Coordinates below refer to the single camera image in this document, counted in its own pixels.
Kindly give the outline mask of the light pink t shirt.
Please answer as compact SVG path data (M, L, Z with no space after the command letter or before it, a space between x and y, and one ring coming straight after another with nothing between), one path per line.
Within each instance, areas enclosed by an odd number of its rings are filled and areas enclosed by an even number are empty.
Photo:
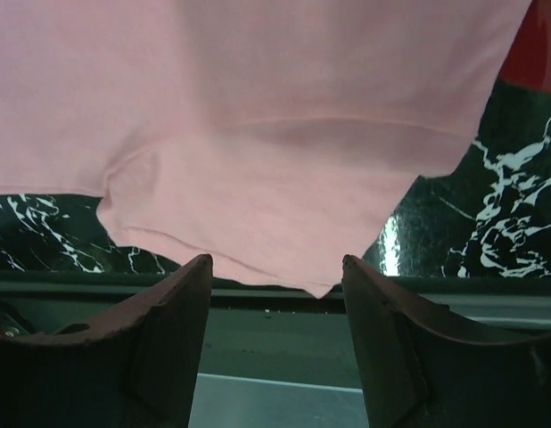
M451 174L526 1L0 1L0 194L322 297Z

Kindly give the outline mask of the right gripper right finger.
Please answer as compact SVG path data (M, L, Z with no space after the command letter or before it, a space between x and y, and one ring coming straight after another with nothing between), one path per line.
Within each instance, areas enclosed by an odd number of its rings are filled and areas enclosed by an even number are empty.
M344 301L372 427L551 427L551 333L462 317L361 259Z

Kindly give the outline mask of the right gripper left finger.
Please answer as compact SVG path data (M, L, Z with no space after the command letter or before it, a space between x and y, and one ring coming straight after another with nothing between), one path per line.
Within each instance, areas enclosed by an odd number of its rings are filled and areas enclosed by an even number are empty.
M81 323L0 317L0 427L186 427L212 286L202 254Z

